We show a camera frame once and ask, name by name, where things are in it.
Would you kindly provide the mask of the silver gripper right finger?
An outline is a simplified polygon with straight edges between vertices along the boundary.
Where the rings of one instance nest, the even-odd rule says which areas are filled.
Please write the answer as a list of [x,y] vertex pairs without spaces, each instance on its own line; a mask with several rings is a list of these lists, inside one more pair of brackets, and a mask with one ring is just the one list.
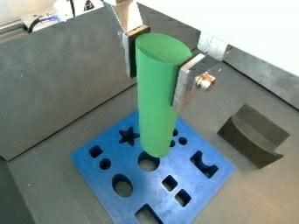
[[182,63],[172,95],[172,106],[180,111],[192,101],[198,89],[210,91],[217,78],[208,73],[227,56],[230,44],[202,32],[195,54]]

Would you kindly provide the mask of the white robot base equipment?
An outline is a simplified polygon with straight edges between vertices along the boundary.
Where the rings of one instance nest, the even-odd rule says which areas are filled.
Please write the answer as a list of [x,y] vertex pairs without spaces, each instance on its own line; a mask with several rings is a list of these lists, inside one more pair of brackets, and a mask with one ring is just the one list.
[[0,34],[32,33],[102,7],[100,0],[0,0]]

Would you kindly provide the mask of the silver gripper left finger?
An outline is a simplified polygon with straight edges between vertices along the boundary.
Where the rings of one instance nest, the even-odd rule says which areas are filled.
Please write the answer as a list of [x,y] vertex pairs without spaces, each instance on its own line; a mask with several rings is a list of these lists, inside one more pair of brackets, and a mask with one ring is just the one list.
[[151,28],[144,24],[136,0],[104,0],[118,25],[118,36],[124,49],[126,75],[136,77],[136,38],[148,33]]

